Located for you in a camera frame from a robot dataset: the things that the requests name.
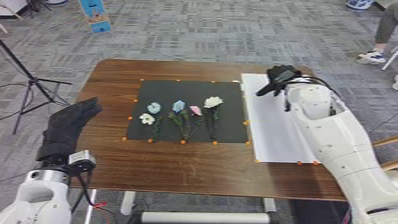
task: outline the person's leg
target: person's leg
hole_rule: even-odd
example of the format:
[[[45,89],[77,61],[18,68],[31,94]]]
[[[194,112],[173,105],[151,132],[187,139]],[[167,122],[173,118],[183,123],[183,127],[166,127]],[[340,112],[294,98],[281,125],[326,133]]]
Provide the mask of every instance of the person's leg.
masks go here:
[[[398,26],[398,2],[390,5],[384,11],[379,28],[377,28],[375,49],[379,49],[382,52],[386,49],[390,38],[395,33],[397,26]]]
[[[386,63],[382,53],[388,46],[390,38],[395,33],[397,26],[398,26],[398,3],[391,4],[384,11],[375,35],[375,48],[366,54],[359,55],[358,62],[361,64]]]

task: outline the camera stand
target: camera stand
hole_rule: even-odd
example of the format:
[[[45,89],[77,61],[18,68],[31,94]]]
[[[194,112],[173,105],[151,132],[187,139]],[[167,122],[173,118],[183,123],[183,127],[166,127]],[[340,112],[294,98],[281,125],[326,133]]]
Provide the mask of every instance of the camera stand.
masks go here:
[[[18,127],[20,127],[20,122],[22,122],[22,116],[32,112],[36,109],[39,109],[43,106],[47,106],[50,103],[55,103],[57,105],[61,106],[70,106],[71,104],[68,103],[68,101],[63,99],[63,97],[59,96],[57,94],[57,91],[59,91],[59,86],[61,84],[66,84],[66,85],[71,85],[70,82],[61,82],[61,81],[55,81],[55,80],[50,80],[50,79],[39,79],[34,77],[34,75],[31,74],[23,64],[22,64],[22,61],[18,60],[16,58],[16,55],[4,43],[4,41],[0,40],[0,46],[4,48],[4,51],[27,75],[27,78],[29,78],[29,86],[27,86],[27,92],[25,92],[25,96],[23,96],[23,102],[22,102],[22,109],[20,109],[20,112],[18,112],[18,118],[16,118],[16,124],[15,124],[15,130],[13,130],[13,134],[16,134],[16,131],[18,131]],[[50,90],[48,87],[41,84],[41,82],[50,82],[50,83],[55,83],[55,89]],[[47,97],[47,102],[41,103],[38,106],[34,106],[31,109],[27,109],[27,100],[29,100],[29,93],[31,93],[31,90],[32,90],[32,86],[38,87],[39,89],[39,92],[43,93],[45,97]]]

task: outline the gray carpet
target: gray carpet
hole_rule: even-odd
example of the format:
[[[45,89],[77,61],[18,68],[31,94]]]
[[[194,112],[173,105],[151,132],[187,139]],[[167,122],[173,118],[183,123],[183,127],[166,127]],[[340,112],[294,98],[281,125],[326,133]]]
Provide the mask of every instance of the gray carpet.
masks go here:
[[[308,66],[345,98],[372,139],[397,135],[398,92],[391,89],[397,63],[388,71],[356,63],[354,57],[374,45],[382,12],[358,13],[343,0],[111,0],[107,9],[112,32],[93,35],[77,1],[34,19],[2,21],[11,34],[0,33],[22,61],[41,78],[73,82],[61,95],[73,102],[98,61],[105,58],[187,60]],[[0,55],[0,84],[25,82]],[[20,107],[22,87],[0,88],[0,117]],[[43,102],[36,91],[34,105]],[[36,165],[41,131],[59,106],[23,117],[18,135],[15,118],[0,121],[0,180]],[[393,146],[379,151],[381,161],[397,159]],[[11,203],[23,177],[0,182],[0,209]],[[139,206],[151,210],[262,211],[262,200],[143,193]],[[100,200],[118,210],[121,193],[100,192]],[[294,223],[286,201],[283,223]],[[82,223],[84,206],[73,223]],[[95,212],[93,223],[105,223]]]

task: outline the white paper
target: white paper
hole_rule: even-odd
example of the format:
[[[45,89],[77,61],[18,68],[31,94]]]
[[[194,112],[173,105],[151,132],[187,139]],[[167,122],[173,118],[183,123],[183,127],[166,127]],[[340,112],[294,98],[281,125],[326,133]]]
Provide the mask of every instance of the white paper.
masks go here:
[[[285,94],[258,97],[269,84],[263,74],[242,74],[246,106],[251,120],[253,145],[260,162],[313,163],[317,160],[295,125],[292,112],[285,112]]]

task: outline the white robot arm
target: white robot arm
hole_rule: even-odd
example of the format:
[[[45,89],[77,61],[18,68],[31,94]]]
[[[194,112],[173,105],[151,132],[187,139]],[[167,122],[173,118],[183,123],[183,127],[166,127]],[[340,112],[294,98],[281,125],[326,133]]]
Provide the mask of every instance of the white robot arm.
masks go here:
[[[27,174],[15,203],[0,212],[0,224],[71,223],[70,179],[77,176],[84,184],[80,174],[87,172],[91,177],[96,167],[89,151],[75,152],[77,141],[84,126],[100,112],[102,106],[93,98],[52,115],[36,158],[41,167]]]
[[[15,203],[0,213],[0,223],[71,223],[68,203],[70,175],[54,170],[34,170],[18,188]]]
[[[269,71],[270,85],[258,95],[285,90],[288,113],[338,180],[354,224],[398,223],[398,189],[377,162],[365,128],[326,82],[292,68],[278,67],[274,77]]]

